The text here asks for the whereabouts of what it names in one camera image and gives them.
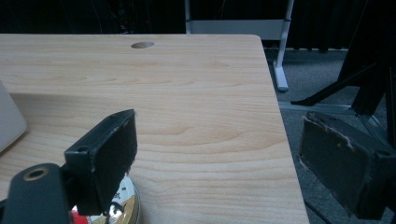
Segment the wooden table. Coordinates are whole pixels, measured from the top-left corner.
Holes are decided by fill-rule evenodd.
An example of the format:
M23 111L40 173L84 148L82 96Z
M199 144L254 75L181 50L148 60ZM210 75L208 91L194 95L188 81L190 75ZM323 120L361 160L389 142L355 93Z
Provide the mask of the wooden table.
M153 46L133 49L136 42ZM19 171L134 108L142 223L308 222L262 43L254 35L0 35L0 80L28 131Z

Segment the screw hole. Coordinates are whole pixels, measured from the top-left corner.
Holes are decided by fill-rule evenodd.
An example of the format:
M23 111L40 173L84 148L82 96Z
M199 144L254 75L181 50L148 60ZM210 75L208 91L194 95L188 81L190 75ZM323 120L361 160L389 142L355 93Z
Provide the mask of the screw hole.
M38 167L35 168L34 170L29 171L23 176L23 179L25 181L32 181L32 180L37 180L44 175L46 175L49 172L49 169L46 167Z
M88 151L88 147L79 147L77 149L77 152L86 152L86 151Z

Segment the gray carpet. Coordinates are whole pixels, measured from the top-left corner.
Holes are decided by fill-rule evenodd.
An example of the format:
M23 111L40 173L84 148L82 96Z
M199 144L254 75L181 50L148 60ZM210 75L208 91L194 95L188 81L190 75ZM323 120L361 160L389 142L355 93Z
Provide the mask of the gray carpet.
M265 55L270 67L270 72L274 80L274 70L272 61L276 58L276 49L266 49ZM345 50L330 50L326 53L308 50L287 50L283 67L286 79L289 84L289 91L276 92L279 102L289 102L302 100L317 91L332 84L340 72L343 61L347 55ZM357 93L356 87L347 87L335 95L323 100L323 104L331 105L351 105ZM300 181L304 199L311 203L319 212L331 223L390 223L393 213L387 210L380 221L359 220L349 217L344 208L334 199L330 192L318 181L312 172L305 170L299 163L296 156L300 145L303 131L304 111L281 110L282 119L285 124L286 133L289 139L290 150L293 155L294 165ZM334 115L344 122L367 132L360 120L351 115ZM386 107L385 101L381 102L375 112L375 116L380 121L381 126L386 128ZM311 223L325 223L311 209L306 208Z

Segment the metal stand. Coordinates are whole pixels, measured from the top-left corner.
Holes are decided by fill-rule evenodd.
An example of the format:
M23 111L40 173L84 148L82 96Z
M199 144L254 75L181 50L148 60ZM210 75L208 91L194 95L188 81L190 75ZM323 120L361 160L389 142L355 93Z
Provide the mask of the metal stand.
M391 0L368 0L339 78L332 85L293 105L314 105L346 86L359 86L352 109L378 140L395 147L396 5ZM373 116L387 96L388 136Z
M186 34L253 34L263 40L280 40L279 53L274 61L276 85L279 91L289 89L282 63L291 21L294 0L289 0L284 20L250 21L194 21L191 18L190 0L184 0Z

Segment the wire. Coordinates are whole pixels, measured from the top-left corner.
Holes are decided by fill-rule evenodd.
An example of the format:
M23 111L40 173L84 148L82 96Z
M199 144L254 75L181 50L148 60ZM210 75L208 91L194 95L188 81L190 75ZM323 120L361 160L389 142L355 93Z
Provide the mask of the wire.
M64 8L64 1L63 1L63 0L59 0L59 3L61 4L62 10L64 11L64 17L66 18L67 24L69 25L70 33L73 34L73 33L74 33L73 25L72 25L72 23L70 22L69 16L68 16L67 13L66 13L66 9Z
M152 34L151 16L149 13L149 3L147 0L145 0L145 5L146 5L146 15L148 17L148 31Z
M110 15L111 15L114 19L119 19L119 17L116 16L116 15L114 14L114 12L113 12L113 10L111 9L111 6L110 6L110 4L108 3L108 1L105 1L105 2L106 2L107 10L108 10L108 12L110 13Z
M318 217L320 217L320 219L322 219L326 224L332 224L332 223L329 221L329 219L327 219L325 216L323 216L323 215L318 211L318 209L316 209L311 203L307 202L305 199L304 199L304 204L305 204L309 209L311 209L311 211L313 211Z
M396 224L396 214L393 214L393 219L390 224Z
M102 33L103 33L103 30L102 30L102 23L100 22L99 15L98 15L98 12L96 11L96 6L95 6L95 4L93 3L93 0L91 0L91 4L92 4L92 7L93 7L93 11L95 12L96 19L98 20L98 23L99 23L100 34L102 34Z
M18 28L20 28L21 33L24 33L24 31L20 25L20 22L18 21L17 17L15 16L14 10L12 10L12 7L9 5L8 1L5 1L5 2L7 4L9 11L11 12L12 17L14 18L15 22L17 23Z
M222 13L224 12L225 1L226 0L223 1L223 5L221 6L220 19L222 19Z

